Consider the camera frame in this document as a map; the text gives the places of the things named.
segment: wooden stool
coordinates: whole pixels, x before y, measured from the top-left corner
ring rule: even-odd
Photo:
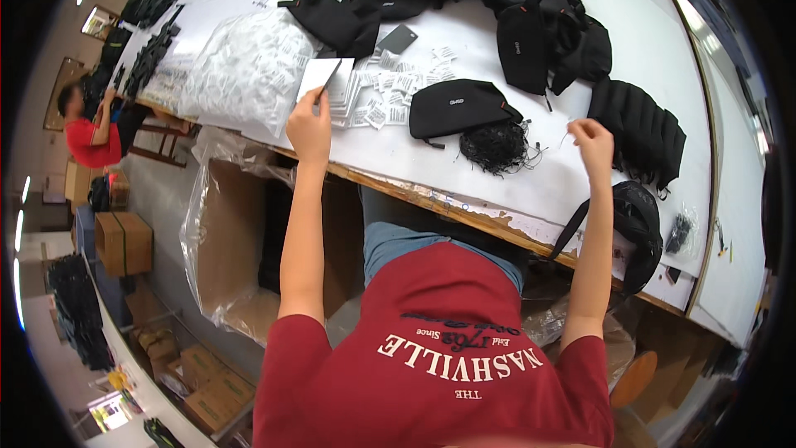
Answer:
[[[174,159],[174,146],[177,145],[177,138],[180,136],[188,136],[187,134],[183,133],[180,130],[171,129],[167,126],[155,126],[153,124],[142,124],[141,128],[138,131],[144,132],[154,132],[155,134],[163,135],[162,140],[160,141],[160,149],[155,153],[154,151],[150,151],[149,149],[142,149],[140,147],[135,147],[134,145],[130,146],[130,149],[127,151],[129,154],[135,154],[137,156],[144,156],[148,157],[151,160],[160,161],[161,163],[171,164],[173,166],[178,166],[179,168],[185,168],[185,163],[180,163],[179,161]],[[165,145],[165,139],[171,135],[171,149],[169,149],[169,154],[163,154],[163,146]]]
[[[658,367],[658,354],[645,351],[635,358],[611,393],[611,408],[622,408],[633,403],[652,381]]]

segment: small plastic bag of black parts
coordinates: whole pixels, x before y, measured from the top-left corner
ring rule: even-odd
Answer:
[[[666,239],[666,253],[681,260],[696,259],[699,254],[697,233],[699,232],[699,215],[695,207],[682,204],[680,212],[674,219],[674,225]]]

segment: plastic wrap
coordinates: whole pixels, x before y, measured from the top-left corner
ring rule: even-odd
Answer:
[[[694,260],[699,255],[699,214],[696,211],[695,207],[687,207],[683,203],[666,240],[666,252],[682,261]]]
[[[569,295],[554,303],[549,309],[537,312],[523,320],[522,330],[537,346],[545,350],[545,355],[552,363],[558,361],[561,342],[556,342],[563,332],[563,323],[567,317]],[[612,315],[605,315],[602,321],[602,339],[605,341],[607,358],[608,390],[614,386],[633,361],[636,343],[619,321]]]
[[[264,345],[279,296],[261,289],[264,181],[291,188],[294,171],[272,165],[273,152],[222,129],[204,127],[192,153],[199,162],[180,229],[185,275],[202,315]]]
[[[191,67],[177,114],[259,122],[279,136],[320,46],[284,8],[227,19]]]

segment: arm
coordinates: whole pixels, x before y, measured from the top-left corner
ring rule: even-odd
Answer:
[[[102,104],[99,105],[100,110],[97,112],[100,120],[97,130],[94,131],[94,137],[92,137],[92,145],[107,144],[111,132],[111,103],[115,95],[116,90],[113,88],[105,90],[105,98]]]
[[[592,198],[575,275],[572,277],[561,350],[583,336],[602,339],[602,319],[611,296],[614,238],[614,195],[611,187],[614,137],[595,120],[578,120],[570,123],[568,129],[575,136],[575,145],[580,147]]]
[[[308,92],[287,119],[286,133],[298,156],[291,216],[279,266],[282,302],[277,318],[307,315],[324,325],[321,192],[329,164],[331,120],[323,88]],[[320,115],[312,106],[321,96]]]

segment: red t-shirt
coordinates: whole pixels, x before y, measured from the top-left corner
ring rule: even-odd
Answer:
[[[451,243],[379,270],[334,351],[310,317],[275,322],[254,409],[257,447],[461,446],[482,436],[608,447],[613,435],[603,341],[581,337],[553,366],[521,330],[511,281]]]
[[[75,161],[89,168],[102,168],[122,161],[122,141],[119,139],[116,124],[111,124],[107,142],[103,145],[92,145],[96,130],[97,126],[86,118],[66,124],[66,145]]]

